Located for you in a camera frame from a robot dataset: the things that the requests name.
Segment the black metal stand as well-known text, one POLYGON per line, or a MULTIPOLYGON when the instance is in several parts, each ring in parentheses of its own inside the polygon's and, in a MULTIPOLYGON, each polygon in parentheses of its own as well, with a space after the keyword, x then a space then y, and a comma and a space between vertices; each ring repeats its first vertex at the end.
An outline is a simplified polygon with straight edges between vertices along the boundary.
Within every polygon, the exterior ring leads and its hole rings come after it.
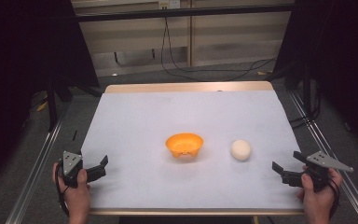
POLYGON ((305 115, 302 119, 306 121, 316 119, 320 113, 320 96, 316 92, 316 106, 312 108, 310 67, 302 61, 294 62, 293 67, 284 79, 284 86, 289 91, 293 91, 298 87, 302 88, 303 108, 305 109, 305 115))
POLYGON ((58 122, 57 106, 55 96, 58 95, 63 102, 70 102, 73 98, 69 91, 67 83, 61 78, 51 78, 47 83, 47 97, 48 97, 48 114, 49 114, 49 128, 50 132, 58 122))

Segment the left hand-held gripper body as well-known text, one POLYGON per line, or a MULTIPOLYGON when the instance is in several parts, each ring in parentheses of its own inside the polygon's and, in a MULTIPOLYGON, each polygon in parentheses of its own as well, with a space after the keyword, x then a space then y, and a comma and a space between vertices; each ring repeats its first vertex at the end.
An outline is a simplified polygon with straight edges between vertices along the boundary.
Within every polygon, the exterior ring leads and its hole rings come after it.
POLYGON ((66 187, 73 189, 78 187, 79 173, 83 169, 83 156, 81 154, 69 151, 63 152, 59 163, 58 177, 66 187))

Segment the orange plastic bowl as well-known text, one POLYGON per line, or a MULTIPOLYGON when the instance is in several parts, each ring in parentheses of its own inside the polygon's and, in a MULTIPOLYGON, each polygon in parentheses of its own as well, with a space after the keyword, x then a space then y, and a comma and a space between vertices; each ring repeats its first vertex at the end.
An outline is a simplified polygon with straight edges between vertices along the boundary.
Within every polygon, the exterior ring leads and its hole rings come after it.
POLYGON ((170 136, 165 145, 175 158, 179 158, 185 155, 197 157, 203 143, 203 138, 195 133, 177 133, 170 136))

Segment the aluminium floor rail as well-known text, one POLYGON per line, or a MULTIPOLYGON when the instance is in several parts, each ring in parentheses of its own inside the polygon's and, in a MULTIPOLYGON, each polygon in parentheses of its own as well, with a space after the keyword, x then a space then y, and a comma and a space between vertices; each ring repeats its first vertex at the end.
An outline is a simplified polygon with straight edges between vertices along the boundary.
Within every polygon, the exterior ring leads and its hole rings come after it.
POLYGON ((303 100, 297 92, 290 94, 296 115, 295 134, 300 137, 300 148, 305 153, 322 151, 351 166, 354 171, 340 174, 343 183, 341 197, 334 216, 334 224, 358 224, 358 135, 329 104, 322 104, 322 114, 314 120, 302 119, 305 115, 303 100))
POLYGON ((47 163, 48 156, 52 150, 56 139, 60 133, 62 127, 62 120, 59 119, 54 125, 51 132, 48 133, 46 140, 38 154, 38 157, 34 163, 33 169, 29 174, 20 196, 17 198, 13 208, 11 209, 9 216, 5 224, 21 224, 26 210, 33 198, 35 188, 40 179, 44 166, 47 163))

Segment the white wall socket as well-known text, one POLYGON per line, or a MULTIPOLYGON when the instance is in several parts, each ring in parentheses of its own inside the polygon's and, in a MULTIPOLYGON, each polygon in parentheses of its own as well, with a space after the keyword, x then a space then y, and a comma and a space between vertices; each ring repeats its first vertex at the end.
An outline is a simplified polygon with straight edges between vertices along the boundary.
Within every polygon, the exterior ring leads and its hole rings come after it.
POLYGON ((159 0, 159 9, 179 9, 181 7, 180 0, 159 0))

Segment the white round bun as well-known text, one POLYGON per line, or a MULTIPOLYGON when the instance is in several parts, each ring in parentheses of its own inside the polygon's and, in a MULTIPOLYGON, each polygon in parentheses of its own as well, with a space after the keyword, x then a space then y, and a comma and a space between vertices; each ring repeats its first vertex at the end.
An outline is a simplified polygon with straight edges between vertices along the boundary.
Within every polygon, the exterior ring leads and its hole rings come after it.
POLYGON ((230 153, 238 161, 248 160, 251 152, 251 145, 245 140, 236 140, 231 145, 230 153))

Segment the black curtain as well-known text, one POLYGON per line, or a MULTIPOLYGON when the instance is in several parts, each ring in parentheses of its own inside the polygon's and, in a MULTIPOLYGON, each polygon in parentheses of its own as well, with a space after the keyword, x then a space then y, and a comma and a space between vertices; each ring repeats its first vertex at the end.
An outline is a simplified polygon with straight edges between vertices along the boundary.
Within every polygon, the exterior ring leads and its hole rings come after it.
POLYGON ((71 0, 0 0, 0 168, 20 135, 33 95, 97 87, 71 0))
POLYGON ((304 70, 358 132, 358 0, 294 0, 275 69, 304 70))

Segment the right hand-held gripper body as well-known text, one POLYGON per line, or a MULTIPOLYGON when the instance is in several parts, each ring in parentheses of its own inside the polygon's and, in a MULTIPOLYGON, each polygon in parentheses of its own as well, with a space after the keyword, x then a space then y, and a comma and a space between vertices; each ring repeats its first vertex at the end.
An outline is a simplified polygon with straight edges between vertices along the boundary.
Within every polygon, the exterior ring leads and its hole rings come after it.
POLYGON ((316 192, 324 189, 329 183, 329 168, 350 173, 354 171, 352 167, 322 153, 322 151, 306 157, 306 170, 304 173, 311 177, 316 192))

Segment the person's left hand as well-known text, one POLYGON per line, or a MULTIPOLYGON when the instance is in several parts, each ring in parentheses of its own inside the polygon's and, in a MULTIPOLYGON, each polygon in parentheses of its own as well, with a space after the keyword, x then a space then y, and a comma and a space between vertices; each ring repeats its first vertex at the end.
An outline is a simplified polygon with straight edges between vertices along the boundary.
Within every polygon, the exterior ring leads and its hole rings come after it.
POLYGON ((58 191, 63 195, 68 209, 69 216, 71 215, 89 215, 90 212, 90 185, 87 183, 87 172, 85 169, 81 170, 78 177, 78 187, 76 189, 66 187, 62 180, 58 177, 57 162, 53 165, 52 180, 58 185, 58 191))

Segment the black horizontal frame bar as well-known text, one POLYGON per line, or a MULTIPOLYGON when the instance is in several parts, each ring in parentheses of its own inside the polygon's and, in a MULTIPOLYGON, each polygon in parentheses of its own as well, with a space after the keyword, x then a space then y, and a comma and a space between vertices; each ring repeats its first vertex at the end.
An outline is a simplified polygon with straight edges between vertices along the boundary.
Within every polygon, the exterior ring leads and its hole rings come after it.
POLYGON ((230 14, 250 14, 250 13, 269 13, 269 12, 287 12, 296 9, 294 4, 279 5, 256 5, 240 7, 197 7, 181 9, 157 9, 145 11, 131 11, 118 13, 93 13, 78 14, 74 17, 75 21, 124 21, 156 18, 177 18, 189 16, 213 16, 230 14))

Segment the person's right hand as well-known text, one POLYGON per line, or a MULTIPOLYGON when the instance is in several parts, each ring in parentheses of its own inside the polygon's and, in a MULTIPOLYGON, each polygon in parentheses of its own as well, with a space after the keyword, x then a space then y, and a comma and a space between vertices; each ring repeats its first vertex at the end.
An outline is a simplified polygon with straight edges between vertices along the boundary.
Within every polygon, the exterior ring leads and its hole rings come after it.
POLYGON ((319 192, 314 190, 312 179, 308 174, 301 176, 303 188, 297 194, 297 198, 303 203, 305 219, 306 217, 319 217, 330 220, 331 209, 337 203, 339 186, 343 178, 333 168, 328 169, 328 174, 330 183, 319 192))

